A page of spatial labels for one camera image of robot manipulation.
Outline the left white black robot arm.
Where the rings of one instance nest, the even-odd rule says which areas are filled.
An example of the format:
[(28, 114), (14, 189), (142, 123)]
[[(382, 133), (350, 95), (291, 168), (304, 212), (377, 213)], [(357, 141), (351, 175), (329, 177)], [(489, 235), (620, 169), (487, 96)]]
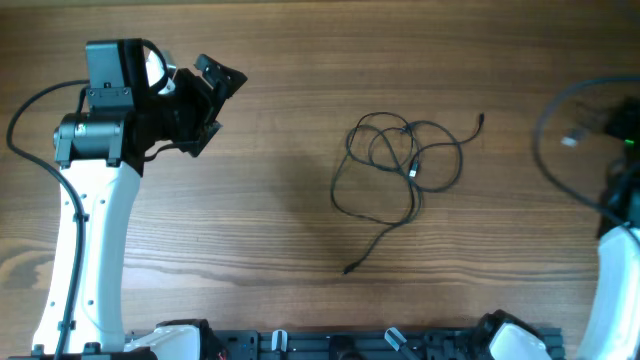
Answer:
[(200, 55), (172, 68), (141, 38), (91, 41), (79, 101), (55, 129), (45, 164), (61, 187), (47, 303), (34, 359), (225, 359), (204, 320), (161, 323), (128, 341), (121, 289), (127, 228), (145, 165), (166, 150), (198, 156), (246, 76)]

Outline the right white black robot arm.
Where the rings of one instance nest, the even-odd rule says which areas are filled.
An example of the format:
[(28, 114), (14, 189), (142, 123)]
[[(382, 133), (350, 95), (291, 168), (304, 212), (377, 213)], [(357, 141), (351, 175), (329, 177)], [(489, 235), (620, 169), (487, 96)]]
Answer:
[(610, 215), (598, 228), (599, 275), (579, 359), (639, 357), (639, 99), (627, 97), (602, 127), (623, 155), (607, 168), (599, 205)]

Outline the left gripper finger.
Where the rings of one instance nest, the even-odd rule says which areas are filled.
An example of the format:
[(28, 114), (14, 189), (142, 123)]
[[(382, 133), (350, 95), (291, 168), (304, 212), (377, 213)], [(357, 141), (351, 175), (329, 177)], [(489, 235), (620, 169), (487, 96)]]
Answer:
[(177, 142), (176, 146), (181, 152), (188, 153), (191, 157), (196, 158), (221, 128), (222, 124), (218, 121), (205, 124), (189, 139)]
[(205, 54), (197, 57), (195, 68), (202, 72), (202, 78), (223, 100), (231, 98), (248, 80), (244, 73), (224, 66)]

